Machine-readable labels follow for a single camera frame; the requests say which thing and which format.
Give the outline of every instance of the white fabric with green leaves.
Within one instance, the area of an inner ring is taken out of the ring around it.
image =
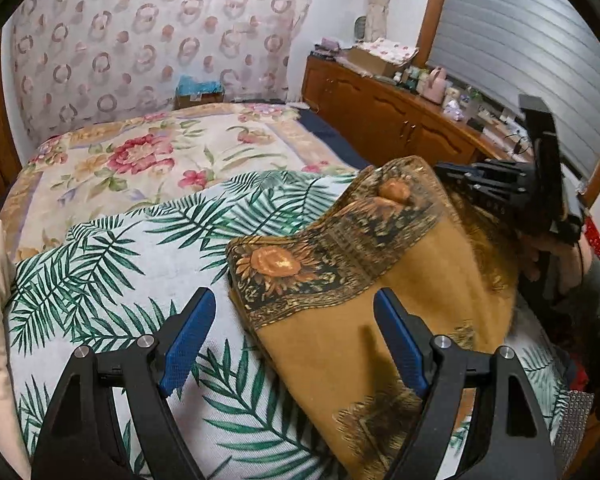
[[[228,295],[224,248],[234,237],[285,236],[320,217],[353,175],[247,173],[202,192],[73,227],[66,242],[22,261],[8,306],[11,368],[29,452],[72,350],[124,348],[155,332],[199,286],[217,314],[184,387],[169,405],[208,479],[341,479],[346,472],[245,334]],[[528,309],[507,343],[521,357],[552,430],[564,399],[562,367]],[[126,398],[115,392],[131,467],[149,471]],[[438,475],[458,466],[465,423]]]

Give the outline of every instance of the pink bag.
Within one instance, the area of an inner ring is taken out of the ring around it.
[[[436,67],[427,78],[422,97],[436,104],[442,104],[446,91],[446,70]]]

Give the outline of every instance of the floral blanket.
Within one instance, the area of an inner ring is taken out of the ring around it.
[[[352,171],[285,105],[208,104],[53,137],[2,208],[10,257],[57,247],[101,216],[179,198],[246,171]]]
[[[171,202],[74,226],[66,242],[17,265],[6,319],[13,383],[27,448],[79,344],[123,348],[155,332],[199,286],[217,314],[183,389],[169,398],[178,427],[208,479],[305,480],[346,475],[240,323],[229,298],[224,250],[234,237],[289,235],[319,218],[353,179],[265,171]],[[528,309],[506,344],[521,357],[555,436],[566,391],[563,368]],[[144,457],[123,392],[115,393],[126,452]],[[459,463],[468,421],[453,434],[438,475]]]

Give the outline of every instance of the human hand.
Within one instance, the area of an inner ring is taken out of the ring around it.
[[[580,237],[578,246],[565,244],[551,235],[531,237],[520,235],[520,267],[531,282],[540,279],[540,269],[537,262],[540,252],[548,252],[558,257],[558,291],[566,294],[572,288],[580,285],[582,277],[589,271],[593,254],[584,234]]]

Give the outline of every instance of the gray blind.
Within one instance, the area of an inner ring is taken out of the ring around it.
[[[542,97],[564,155],[585,176],[600,157],[600,43],[567,0],[445,0],[429,64],[515,110]]]

